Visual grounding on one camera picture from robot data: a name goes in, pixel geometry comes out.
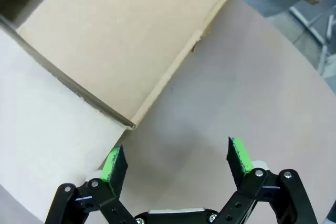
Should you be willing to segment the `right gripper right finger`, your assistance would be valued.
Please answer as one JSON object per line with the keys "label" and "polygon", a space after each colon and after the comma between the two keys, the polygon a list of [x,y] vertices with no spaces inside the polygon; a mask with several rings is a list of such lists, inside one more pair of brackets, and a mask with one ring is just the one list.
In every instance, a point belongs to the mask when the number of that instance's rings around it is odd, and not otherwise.
{"label": "right gripper right finger", "polygon": [[241,139],[228,139],[226,159],[237,190],[217,214],[214,223],[246,223],[258,202],[267,202],[277,223],[317,223],[299,174],[284,169],[274,174],[253,165]]}

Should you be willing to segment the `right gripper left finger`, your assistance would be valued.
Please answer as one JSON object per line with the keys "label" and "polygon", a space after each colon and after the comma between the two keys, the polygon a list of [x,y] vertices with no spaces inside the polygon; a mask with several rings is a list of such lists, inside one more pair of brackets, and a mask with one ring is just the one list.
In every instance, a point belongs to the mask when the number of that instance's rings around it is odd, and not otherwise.
{"label": "right gripper left finger", "polygon": [[98,177],[79,187],[65,183],[57,188],[45,223],[85,223],[95,211],[108,223],[136,223],[120,201],[127,168],[123,146],[114,147]]}

